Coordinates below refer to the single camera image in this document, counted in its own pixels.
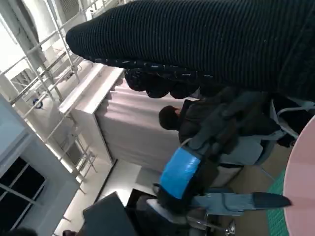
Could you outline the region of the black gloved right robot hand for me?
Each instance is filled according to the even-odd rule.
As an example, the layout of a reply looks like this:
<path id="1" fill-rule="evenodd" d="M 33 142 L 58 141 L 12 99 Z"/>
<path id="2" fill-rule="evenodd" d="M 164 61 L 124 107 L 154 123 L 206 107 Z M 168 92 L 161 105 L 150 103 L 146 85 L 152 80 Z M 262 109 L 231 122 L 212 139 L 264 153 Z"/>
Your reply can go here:
<path id="1" fill-rule="evenodd" d="M 315 99 L 312 0 L 136 0 L 71 28 L 70 50 L 151 98 L 217 87 Z"/>

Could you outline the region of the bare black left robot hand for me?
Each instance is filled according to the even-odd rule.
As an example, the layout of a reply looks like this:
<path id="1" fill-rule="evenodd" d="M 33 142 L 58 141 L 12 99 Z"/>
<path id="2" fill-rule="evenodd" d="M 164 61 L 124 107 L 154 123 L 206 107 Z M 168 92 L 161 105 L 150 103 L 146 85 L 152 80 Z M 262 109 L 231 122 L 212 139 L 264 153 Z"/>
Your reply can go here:
<path id="1" fill-rule="evenodd" d="M 216 105 L 200 130 L 181 144 L 165 166 L 158 205 L 174 214 L 201 208 L 208 214 L 232 216 L 291 206 L 290 199 L 281 194 L 237 194 L 212 187 L 221 164 L 258 166 L 268 158 L 261 141 L 273 144 L 281 137 L 279 128 L 269 128 L 273 120 L 261 110 L 265 100 L 263 92 L 246 91 Z"/>

